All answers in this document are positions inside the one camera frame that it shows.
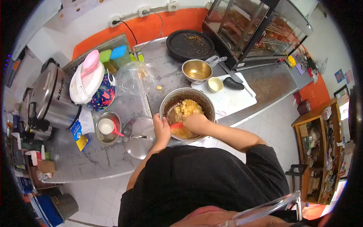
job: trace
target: black t-shirt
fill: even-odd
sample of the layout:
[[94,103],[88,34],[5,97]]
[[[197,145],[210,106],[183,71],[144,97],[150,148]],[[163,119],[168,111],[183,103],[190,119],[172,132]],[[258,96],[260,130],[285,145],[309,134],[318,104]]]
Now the black t-shirt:
[[199,207],[240,212],[288,193],[276,153],[266,145],[251,147],[246,164],[219,148],[167,147],[122,195],[118,226],[170,226]]

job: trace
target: wooden cabinet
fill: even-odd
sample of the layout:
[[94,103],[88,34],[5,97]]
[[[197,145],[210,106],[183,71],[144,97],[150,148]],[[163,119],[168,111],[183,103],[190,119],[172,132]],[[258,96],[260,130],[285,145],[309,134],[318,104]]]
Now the wooden cabinet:
[[[331,116],[324,120],[322,113],[331,107]],[[330,204],[339,182],[342,164],[342,128],[337,99],[322,104],[300,116],[291,125],[297,136],[300,164],[308,165],[302,179],[302,200],[316,204]],[[320,135],[314,148],[309,146],[307,135],[315,131]]]

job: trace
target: food warmer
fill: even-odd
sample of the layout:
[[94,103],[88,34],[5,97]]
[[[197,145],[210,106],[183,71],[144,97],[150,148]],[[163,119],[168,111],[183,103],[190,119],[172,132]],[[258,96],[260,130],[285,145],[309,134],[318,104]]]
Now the food warmer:
[[313,32],[289,0],[215,0],[202,28],[235,70],[285,59]]

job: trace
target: eyeglasses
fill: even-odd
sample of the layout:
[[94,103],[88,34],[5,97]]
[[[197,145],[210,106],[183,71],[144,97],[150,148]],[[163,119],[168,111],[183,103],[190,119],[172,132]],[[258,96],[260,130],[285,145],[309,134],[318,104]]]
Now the eyeglasses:
[[217,226],[218,227],[241,226],[250,223],[254,220],[258,220],[264,216],[267,216],[283,208],[288,204],[292,204],[292,206],[296,205],[296,219],[298,221],[301,221],[302,220],[301,192],[295,191],[289,195],[280,197],[271,202],[237,213],[235,216],[233,216],[232,220],[224,221],[222,223],[219,223]]

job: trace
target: hand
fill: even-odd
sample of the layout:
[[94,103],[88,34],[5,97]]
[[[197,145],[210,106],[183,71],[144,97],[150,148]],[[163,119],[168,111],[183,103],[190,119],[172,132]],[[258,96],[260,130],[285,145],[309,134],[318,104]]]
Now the hand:
[[155,135],[158,140],[156,143],[164,149],[171,138],[171,129],[168,120],[166,117],[163,117],[163,120],[160,120],[159,113],[155,114],[153,119]]
[[209,126],[213,123],[209,121],[203,114],[195,113],[187,116],[183,125],[190,132],[197,135],[207,135]]

